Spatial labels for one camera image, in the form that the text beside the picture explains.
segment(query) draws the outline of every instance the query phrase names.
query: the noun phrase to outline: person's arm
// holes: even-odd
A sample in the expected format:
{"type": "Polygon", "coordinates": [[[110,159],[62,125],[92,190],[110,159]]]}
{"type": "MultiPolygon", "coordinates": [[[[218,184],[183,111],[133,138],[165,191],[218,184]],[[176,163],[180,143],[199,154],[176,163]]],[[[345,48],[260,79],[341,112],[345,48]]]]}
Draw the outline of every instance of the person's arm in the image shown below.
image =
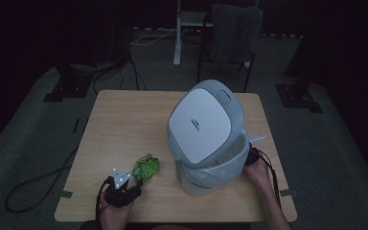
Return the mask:
{"type": "Polygon", "coordinates": [[[244,166],[243,169],[258,189],[259,198],[262,200],[264,214],[267,218],[268,229],[290,230],[291,227],[271,187],[267,164],[259,159],[251,166],[244,166]]]}
{"type": "Polygon", "coordinates": [[[132,207],[133,201],[122,208],[109,205],[104,199],[104,193],[102,193],[100,222],[103,230],[124,230],[132,207]]]}

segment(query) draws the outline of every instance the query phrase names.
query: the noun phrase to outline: person's left hand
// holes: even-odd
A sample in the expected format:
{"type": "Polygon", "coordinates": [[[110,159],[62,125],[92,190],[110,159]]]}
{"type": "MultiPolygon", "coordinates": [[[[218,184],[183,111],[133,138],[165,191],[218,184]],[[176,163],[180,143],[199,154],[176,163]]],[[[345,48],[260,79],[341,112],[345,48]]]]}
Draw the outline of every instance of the person's left hand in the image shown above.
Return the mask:
{"type": "Polygon", "coordinates": [[[110,205],[105,200],[105,192],[101,194],[100,221],[103,230],[124,230],[127,226],[127,219],[133,208],[134,201],[127,206],[117,208],[110,205]]]}

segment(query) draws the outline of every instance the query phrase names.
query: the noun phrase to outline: gray floor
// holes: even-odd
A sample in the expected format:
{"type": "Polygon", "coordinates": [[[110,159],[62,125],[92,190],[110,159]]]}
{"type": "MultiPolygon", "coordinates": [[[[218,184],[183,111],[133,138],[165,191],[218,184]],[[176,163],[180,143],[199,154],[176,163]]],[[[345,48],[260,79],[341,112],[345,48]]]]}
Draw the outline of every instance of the gray floor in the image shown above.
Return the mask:
{"type": "MultiPolygon", "coordinates": [[[[189,35],[188,39],[197,41],[196,36],[189,35]]],[[[288,185],[297,193],[293,199],[298,219],[292,226],[294,229],[368,229],[368,169],[327,91],[315,84],[310,87],[313,98],[324,110],[320,114],[284,108],[276,92],[275,83],[295,81],[284,73],[298,44],[296,38],[262,37],[247,89],[261,97],[288,185]]],[[[196,83],[198,46],[184,41],[180,67],[173,67],[173,48],[171,38],[131,47],[132,58],[148,90],[187,91],[196,83]]],[[[216,78],[240,92],[245,72],[239,74],[237,68],[206,63],[202,76],[216,78]]],[[[135,90],[132,66],[128,64],[121,73],[124,76],[121,88],[135,90]]],[[[115,72],[108,76],[98,81],[97,90],[120,88],[121,74],[115,72]]],[[[88,119],[95,94],[90,89],[84,99],[44,103],[46,93],[52,91],[57,80],[54,68],[39,78],[0,135],[0,229],[78,229],[81,225],[54,219],[67,172],[48,198],[32,211],[12,214],[4,207],[11,188],[59,168],[79,145],[83,126],[77,130],[74,126],[77,119],[81,123],[88,119]]],[[[53,178],[22,189],[13,196],[11,205],[22,208],[33,204],[44,195],[53,178]]],[[[251,228],[266,229],[266,225],[252,223],[251,228]]]]}

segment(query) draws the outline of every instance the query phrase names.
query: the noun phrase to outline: device lid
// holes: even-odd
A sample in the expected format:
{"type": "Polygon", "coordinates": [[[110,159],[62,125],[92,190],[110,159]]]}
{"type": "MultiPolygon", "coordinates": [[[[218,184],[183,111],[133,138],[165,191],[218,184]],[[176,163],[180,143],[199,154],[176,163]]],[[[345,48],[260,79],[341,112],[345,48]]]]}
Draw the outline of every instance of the device lid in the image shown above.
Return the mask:
{"type": "Polygon", "coordinates": [[[219,149],[231,131],[231,121],[220,103],[200,88],[181,101],[169,125],[177,145],[192,164],[219,149]]]}
{"type": "Polygon", "coordinates": [[[205,80],[173,110],[168,122],[169,147],[175,160],[204,167],[230,148],[242,126],[242,106],[235,95],[222,83],[205,80]]]}

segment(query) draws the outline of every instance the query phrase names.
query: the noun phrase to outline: green object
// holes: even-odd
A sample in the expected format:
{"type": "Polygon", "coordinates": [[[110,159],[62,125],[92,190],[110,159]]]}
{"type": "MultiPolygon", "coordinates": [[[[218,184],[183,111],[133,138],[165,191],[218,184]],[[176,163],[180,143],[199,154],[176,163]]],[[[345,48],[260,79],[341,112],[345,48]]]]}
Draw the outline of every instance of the green object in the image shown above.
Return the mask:
{"type": "Polygon", "coordinates": [[[146,156],[136,161],[133,167],[133,176],[137,181],[143,180],[143,182],[150,179],[160,170],[160,161],[149,153],[146,156]]]}

